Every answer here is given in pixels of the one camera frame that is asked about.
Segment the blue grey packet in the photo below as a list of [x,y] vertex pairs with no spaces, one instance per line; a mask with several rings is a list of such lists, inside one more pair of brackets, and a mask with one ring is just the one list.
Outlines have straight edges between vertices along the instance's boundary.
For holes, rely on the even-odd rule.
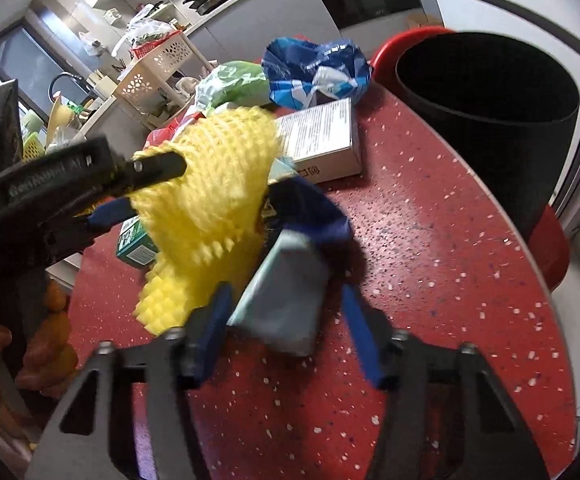
[[345,266],[351,222],[301,177],[268,189],[270,240],[228,325],[276,352],[310,356],[332,274]]

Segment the yellow foam fruit net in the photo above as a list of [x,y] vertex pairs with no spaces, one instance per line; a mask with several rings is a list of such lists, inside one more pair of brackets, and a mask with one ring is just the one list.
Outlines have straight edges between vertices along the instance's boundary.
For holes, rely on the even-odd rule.
[[183,156],[185,173],[130,194],[158,250],[133,312],[154,336],[185,324],[220,282],[231,285],[233,296],[242,294],[264,248],[262,206],[281,142],[272,114],[238,107],[134,159],[169,153]]

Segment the grey kitchen cabinets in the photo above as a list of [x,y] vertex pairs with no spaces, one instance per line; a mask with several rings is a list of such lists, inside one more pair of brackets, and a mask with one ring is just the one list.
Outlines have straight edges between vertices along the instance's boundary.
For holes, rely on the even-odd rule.
[[229,0],[187,36],[205,58],[226,62],[257,61],[279,37],[326,44],[341,34],[321,0]]

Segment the brown cardboard box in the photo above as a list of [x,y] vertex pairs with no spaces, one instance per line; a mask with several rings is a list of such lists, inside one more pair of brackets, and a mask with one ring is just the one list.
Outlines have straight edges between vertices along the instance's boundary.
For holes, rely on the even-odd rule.
[[405,23],[408,29],[421,28],[429,26],[444,26],[441,18],[435,15],[429,15],[424,12],[412,12],[406,15]]

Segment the plastic bag on rack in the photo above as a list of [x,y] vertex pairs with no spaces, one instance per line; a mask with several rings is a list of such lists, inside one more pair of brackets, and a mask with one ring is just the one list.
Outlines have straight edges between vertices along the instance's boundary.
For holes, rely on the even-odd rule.
[[113,47],[112,56],[118,56],[123,44],[128,44],[132,49],[137,49],[153,41],[162,41],[177,32],[174,26],[150,18],[150,13],[153,9],[153,4],[149,3],[130,20],[124,35]]

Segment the blue white plastic bag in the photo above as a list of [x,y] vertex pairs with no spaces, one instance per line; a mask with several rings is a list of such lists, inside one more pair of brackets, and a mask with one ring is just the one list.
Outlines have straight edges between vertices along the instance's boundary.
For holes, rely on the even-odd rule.
[[269,98],[290,110],[315,106],[320,98],[356,104],[369,88],[372,67],[354,41],[327,44],[280,37],[262,58]]

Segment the green white carton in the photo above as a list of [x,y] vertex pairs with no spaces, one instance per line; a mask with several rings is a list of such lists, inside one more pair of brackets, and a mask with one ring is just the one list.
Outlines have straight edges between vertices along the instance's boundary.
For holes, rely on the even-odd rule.
[[159,249],[155,246],[138,217],[121,224],[115,256],[135,269],[151,266]]

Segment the kitchen faucet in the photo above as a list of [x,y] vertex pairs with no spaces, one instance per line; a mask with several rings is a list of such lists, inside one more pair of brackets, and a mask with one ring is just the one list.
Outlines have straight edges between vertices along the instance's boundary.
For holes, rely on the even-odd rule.
[[63,98],[77,104],[83,104],[95,95],[94,89],[85,78],[70,72],[58,73],[51,79],[48,87],[48,99],[54,102],[58,93]]

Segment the beige plastic storage rack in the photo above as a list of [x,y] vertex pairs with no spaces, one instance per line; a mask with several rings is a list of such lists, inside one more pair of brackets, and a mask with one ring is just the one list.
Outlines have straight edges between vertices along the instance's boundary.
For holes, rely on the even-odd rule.
[[161,93],[165,96],[166,103],[174,103],[177,105],[176,110],[183,110],[190,99],[185,100],[168,83],[168,79],[191,58],[195,58],[205,70],[210,72],[213,69],[209,60],[183,32],[173,32],[162,44],[130,66],[116,86],[113,96],[145,128],[159,128],[168,122],[168,118],[151,120],[150,114],[142,113],[140,107],[145,106],[146,99]]

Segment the white cardboard box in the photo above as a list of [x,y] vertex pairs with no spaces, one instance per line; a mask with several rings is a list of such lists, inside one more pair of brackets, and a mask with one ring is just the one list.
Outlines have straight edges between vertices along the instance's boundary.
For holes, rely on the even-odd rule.
[[363,171],[355,107],[350,99],[321,104],[276,119],[283,156],[313,183]]

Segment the green white plastic bag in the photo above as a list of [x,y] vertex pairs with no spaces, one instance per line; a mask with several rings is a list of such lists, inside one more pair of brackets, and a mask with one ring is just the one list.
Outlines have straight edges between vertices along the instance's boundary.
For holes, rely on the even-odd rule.
[[218,65],[197,84],[194,106],[204,114],[226,103],[263,106],[270,102],[269,92],[261,64],[230,61]]

